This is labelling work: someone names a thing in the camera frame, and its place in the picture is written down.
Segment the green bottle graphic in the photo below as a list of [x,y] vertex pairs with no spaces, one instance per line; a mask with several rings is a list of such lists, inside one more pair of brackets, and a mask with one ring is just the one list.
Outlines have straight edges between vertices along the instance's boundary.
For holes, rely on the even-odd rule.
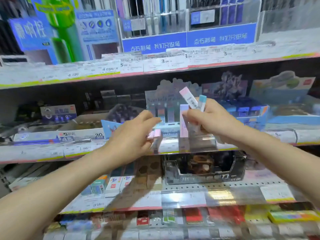
[[39,11],[44,12],[53,27],[52,44],[58,63],[83,61],[84,56],[77,27],[75,12],[71,0],[42,0],[36,3]]

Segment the hand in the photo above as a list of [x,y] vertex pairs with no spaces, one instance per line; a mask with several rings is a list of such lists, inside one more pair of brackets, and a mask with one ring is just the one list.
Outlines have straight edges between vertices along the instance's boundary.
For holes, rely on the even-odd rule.
[[128,164],[150,153],[152,141],[147,140],[147,136],[160,121],[150,111],[142,111],[136,118],[124,122],[115,130],[104,146],[107,153],[118,160],[119,165]]
[[207,98],[204,112],[198,109],[189,109],[184,113],[187,120],[194,125],[201,125],[204,133],[219,136],[223,142],[230,143],[241,136],[246,128],[244,124],[233,117],[216,100]]

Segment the store shelf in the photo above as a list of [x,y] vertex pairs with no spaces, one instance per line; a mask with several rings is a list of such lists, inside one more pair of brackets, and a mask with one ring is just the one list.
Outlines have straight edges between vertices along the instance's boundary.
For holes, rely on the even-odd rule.
[[300,192],[264,169],[247,170],[242,181],[234,182],[166,185],[163,180],[162,185],[140,189],[132,180],[121,192],[79,195],[61,214],[306,201]]
[[159,72],[212,68],[261,62],[320,57],[320,28],[261,34],[259,42],[171,49],[160,56],[142,55],[127,59],[94,60],[70,64],[2,68],[0,89],[116,78]]
[[[320,126],[267,124],[266,133],[294,146],[320,145]],[[3,145],[0,147],[0,164],[74,160],[105,143],[106,140],[84,140],[46,145]],[[164,137],[154,153],[174,154],[219,150],[237,150],[237,147],[216,143],[214,136]]]
[[316,222],[287,224],[247,224],[243,226],[182,226],[182,227],[148,227],[112,230],[109,228],[95,231],[67,232],[55,231],[44,234],[43,240],[69,239],[106,239],[106,240],[183,240],[183,239],[283,239],[318,235],[320,229]]

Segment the forearm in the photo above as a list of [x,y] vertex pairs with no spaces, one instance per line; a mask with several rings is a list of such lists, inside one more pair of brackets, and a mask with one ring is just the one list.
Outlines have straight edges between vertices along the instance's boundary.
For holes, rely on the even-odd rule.
[[85,187],[105,174],[103,170],[116,166],[113,158],[98,149],[5,196],[0,200],[0,239],[30,238]]
[[318,177],[320,158],[256,129],[245,127],[234,142],[283,180],[299,188],[316,205],[320,205]]

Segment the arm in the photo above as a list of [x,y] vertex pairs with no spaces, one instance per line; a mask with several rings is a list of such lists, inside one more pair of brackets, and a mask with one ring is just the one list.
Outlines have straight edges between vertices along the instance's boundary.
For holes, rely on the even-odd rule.
[[207,99],[205,112],[189,109],[186,117],[191,123],[202,125],[207,133],[219,136],[222,141],[254,156],[320,207],[320,191],[317,190],[320,189],[320,158],[243,125],[212,99]]
[[29,239],[98,177],[148,153],[146,137],[159,122],[143,111],[103,147],[0,199],[0,239]]

